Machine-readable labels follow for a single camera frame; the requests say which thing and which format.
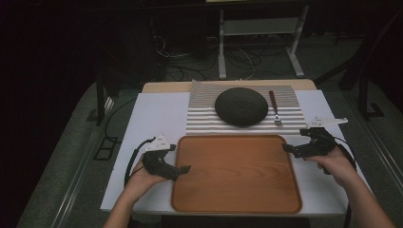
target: black bowl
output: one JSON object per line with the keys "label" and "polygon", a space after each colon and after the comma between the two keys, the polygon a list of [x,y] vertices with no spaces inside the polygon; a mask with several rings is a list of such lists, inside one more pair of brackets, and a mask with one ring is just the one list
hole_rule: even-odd
{"label": "black bowl", "polygon": [[260,93],[245,87],[223,91],[216,100],[215,108],[223,121],[236,126],[258,124],[269,110],[266,99]]}

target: fork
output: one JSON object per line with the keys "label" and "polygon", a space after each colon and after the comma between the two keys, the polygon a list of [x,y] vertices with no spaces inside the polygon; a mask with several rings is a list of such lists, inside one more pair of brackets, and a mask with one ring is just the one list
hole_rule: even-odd
{"label": "fork", "polygon": [[269,94],[270,94],[270,100],[272,101],[273,109],[275,109],[275,125],[281,126],[282,122],[281,122],[281,118],[278,115],[278,108],[277,108],[275,93],[273,92],[273,90],[270,90]]}

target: white table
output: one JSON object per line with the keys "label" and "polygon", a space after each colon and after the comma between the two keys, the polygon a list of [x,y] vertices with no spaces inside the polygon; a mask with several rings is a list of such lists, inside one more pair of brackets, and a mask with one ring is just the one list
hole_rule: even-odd
{"label": "white table", "polygon": [[[310,122],[315,116],[332,118],[333,113],[320,90],[296,90],[297,98],[304,117]],[[101,209],[110,211],[124,188],[124,176],[132,152],[144,140],[164,134],[169,143],[177,144],[185,135],[187,106],[190,93],[141,93],[133,108],[133,113],[125,132],[125,137],[109,184],[101,205]],[[338,125],[326,129],[335,137],[344,139]],[[303,136],[282,136],[287,143],[298,145],[310,139]],[[134,163],[144,152],[146,145],[140,150]],[[301,211],[293,217],[314,217],[342,215],[346,213],[347,197],[330,175],[324,175],[311,161],[294,159],[297,184],[302,198]],[[165,161],[174,164],[175,152],[169,152]],[[358,174],[365,180],[359,167]],[[180,215],[170,205],[173,181],[165,181],[155,185],[134,206],[136,213]]]}

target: striped placemat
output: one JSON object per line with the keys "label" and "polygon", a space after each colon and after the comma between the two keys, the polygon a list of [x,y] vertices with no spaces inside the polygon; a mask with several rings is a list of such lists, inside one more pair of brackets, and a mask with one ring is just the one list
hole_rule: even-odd
{"label": "striped placemat", "polygon": [[[254,89],[266,99],[267,104],[269,104],[269,112],[266,118],[262,122],[248,127],[233,126],[222,121],[216,113],[214,104],[223,91],[232,87],[237,86],[192,82],[187,111],[186,135],[299,135],[299,130],[306,127],[296,93],[287,85],[242,86]],[[274,123],[274,110],[270,102],[269,90],[273,90],[275,93],[282,126],[276,126]]]}

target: wooden tray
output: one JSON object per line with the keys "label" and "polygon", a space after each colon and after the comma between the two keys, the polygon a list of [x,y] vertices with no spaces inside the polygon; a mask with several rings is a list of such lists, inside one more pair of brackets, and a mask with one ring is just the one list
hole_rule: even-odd
{"label": "wooden tray", "polygon": [[188,213],[295,214],[302,202],[281,136],[185,136],[178,167],[192,165],[172,191],[172,207]]}

